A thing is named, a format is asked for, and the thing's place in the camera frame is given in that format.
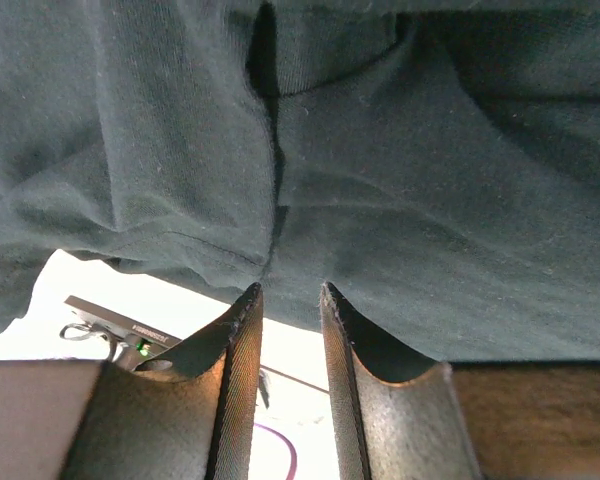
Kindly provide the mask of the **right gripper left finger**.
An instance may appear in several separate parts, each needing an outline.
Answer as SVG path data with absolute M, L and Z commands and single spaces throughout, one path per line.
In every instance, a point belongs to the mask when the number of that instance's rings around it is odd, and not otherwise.
M 132 371 L 0 361 L 0 479 L 244 479 L 263 292 Z

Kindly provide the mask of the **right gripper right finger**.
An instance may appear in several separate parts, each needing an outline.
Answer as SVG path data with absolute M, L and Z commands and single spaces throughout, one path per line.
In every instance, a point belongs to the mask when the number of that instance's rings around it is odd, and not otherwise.
M 330 283 L 320 313 L 344 479 L 600 479 L 600 361 L 437 361 Z

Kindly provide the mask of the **black t-shirt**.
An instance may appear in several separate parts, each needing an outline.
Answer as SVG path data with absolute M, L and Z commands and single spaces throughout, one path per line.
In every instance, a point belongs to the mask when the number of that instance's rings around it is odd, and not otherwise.
M 0 331 L 58 250 L 600 358 L 600 1 L 0 1 Z

